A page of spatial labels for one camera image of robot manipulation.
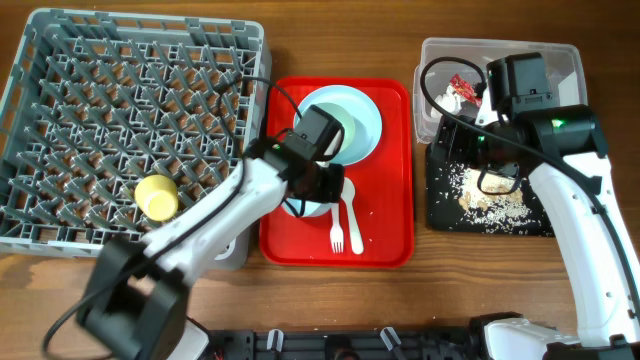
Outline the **large light blue plate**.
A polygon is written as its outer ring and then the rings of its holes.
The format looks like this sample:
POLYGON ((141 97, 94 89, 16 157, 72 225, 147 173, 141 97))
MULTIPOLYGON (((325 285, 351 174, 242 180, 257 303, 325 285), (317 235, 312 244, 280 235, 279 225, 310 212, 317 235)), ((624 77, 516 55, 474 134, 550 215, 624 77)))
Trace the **large light blue plate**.
POLYGON ((346 85, 330 85, 314 90, 298 105, 303 113, 310 105, 330 102, 343 106, 355 120, 353 142, 343 156, 331 160, 343 166, 355 164, 368 157, 377 147, 382 134, 381 113, 364 92, 346 85))

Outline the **yellow plastic cup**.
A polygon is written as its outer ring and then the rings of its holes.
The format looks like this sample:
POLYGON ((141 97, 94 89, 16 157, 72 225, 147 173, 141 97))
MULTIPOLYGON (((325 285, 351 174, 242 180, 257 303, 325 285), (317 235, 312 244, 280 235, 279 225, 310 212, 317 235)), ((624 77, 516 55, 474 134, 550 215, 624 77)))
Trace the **yellow plastic cup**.
POLYGON ((151 175, 134 189, 134 200, 142 212, 157 222, 172 218, 179 207, 176 184, 164 175, 151 175))

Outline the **white plastic fork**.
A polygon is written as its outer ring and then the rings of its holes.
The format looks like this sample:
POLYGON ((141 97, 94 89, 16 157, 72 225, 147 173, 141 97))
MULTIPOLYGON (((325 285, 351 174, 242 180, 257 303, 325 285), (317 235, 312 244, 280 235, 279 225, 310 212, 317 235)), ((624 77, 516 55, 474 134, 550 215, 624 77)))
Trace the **white plastic fork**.
POLYGON ((339 204, 332 203, 330 206, 332 226, 330 229, 330 241, 334 253, 344 251, 344 233, 340 224, 339 204))

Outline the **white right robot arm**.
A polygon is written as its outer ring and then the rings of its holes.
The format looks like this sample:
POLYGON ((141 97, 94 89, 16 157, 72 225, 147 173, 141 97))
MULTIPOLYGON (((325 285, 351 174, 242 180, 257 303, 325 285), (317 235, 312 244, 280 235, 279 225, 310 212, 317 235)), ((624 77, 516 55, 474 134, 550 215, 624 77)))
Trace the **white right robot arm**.
POLYGON ((519 112, 479 125, 465 158, 490 170, 515 163, 552 225, 577 311, 574 336, 524 318, 481 327, 489 359, 636 359, 639 260, 622 219, 608 145, 585 105, 519 112))

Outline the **white napkin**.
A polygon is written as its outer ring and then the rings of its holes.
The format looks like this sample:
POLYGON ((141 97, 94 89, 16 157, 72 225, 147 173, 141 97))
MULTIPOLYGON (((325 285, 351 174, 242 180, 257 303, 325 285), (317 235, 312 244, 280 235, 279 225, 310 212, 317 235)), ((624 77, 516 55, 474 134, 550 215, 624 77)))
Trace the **white napkin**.
POLYGON ((448 85, 445 93, 438 95, 435 98, 435 102, 446 112, 457 115, 462 109, 463 98, 456 92, 452 85, 448 85))

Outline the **light green bowl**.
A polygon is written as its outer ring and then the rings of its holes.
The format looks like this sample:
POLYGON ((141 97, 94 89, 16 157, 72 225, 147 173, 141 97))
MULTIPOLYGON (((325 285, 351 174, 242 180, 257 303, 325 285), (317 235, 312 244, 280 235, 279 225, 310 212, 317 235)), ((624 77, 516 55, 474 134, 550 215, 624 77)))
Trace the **light green bowl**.
MULTIPOLYGON (((316 103, 316 107, 334 117, 344 128, 343 142, 337 156, 341 157, 351 145, 355 135, 355 120, 351 114, 343 107, 334 103, 316 103)), ((305 202, 305 209, 302 211, 302 201, 298 199, 287 199, 281 207, 291 216, 295 214, 301 217, 317 217, 330 210, 332 203, 305 202)))

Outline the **red snack wrapper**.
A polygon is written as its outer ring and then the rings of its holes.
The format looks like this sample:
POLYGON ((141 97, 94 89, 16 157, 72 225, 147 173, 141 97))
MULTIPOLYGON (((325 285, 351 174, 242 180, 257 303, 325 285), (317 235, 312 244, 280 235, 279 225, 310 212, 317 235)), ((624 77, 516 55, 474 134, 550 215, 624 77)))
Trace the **red snack wrapper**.
POLYGON ((480 107, 482 104, 482 93, 478 93, 476 87, 478 84, 463 80, 459 74, 455 74, 450 80, 449 85, 453 88, 455 94, 459 95, 465 101, 480 107))

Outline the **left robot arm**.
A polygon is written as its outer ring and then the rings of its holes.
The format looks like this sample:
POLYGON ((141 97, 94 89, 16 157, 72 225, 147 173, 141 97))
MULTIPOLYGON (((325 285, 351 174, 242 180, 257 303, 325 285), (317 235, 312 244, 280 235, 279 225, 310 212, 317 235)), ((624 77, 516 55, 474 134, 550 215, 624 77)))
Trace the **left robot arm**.
POLYGON ((76 317, 116 359, 199 359, 209 332, 187 316, 191 289, 210 262, 287 198, 335 202, 344 169, 328 163, 338 135, 303 130, 263 138, 204 199, 145 234, 102 250, 76 317))

